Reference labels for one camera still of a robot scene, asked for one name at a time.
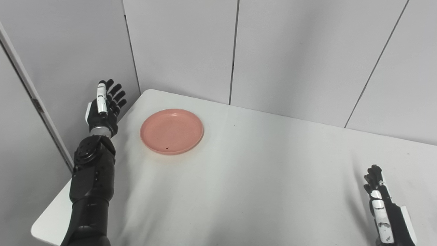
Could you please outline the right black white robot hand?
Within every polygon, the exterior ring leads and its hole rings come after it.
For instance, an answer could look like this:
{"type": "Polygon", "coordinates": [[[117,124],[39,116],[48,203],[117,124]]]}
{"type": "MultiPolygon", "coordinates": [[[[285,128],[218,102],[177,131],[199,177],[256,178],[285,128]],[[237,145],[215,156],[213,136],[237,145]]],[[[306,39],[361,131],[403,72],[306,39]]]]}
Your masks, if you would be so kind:
{"type": "Polygon", "coordinates": [[[376,226],[376,246],[416,246],[417,237],[406,206],[392,200],[381,167],[372,165],[364,175],[365,191],[376,226]]]}

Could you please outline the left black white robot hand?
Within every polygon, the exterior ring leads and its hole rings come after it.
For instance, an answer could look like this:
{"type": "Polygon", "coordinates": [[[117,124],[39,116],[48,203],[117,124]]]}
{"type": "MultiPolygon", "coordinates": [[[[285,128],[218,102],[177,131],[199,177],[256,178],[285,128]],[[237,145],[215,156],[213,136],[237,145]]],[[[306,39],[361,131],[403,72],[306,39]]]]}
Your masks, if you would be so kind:
{"type": "Polygon", "coordinates": [[[89,131],[97,127],[108,128],[111,135],[118,132],[118,116],[122,107],[127,103],[126,92],[122,85],[113,79],[101,80],[97,85],[97,96],[90,102],[86,109],[86,123],[89,131]]]}

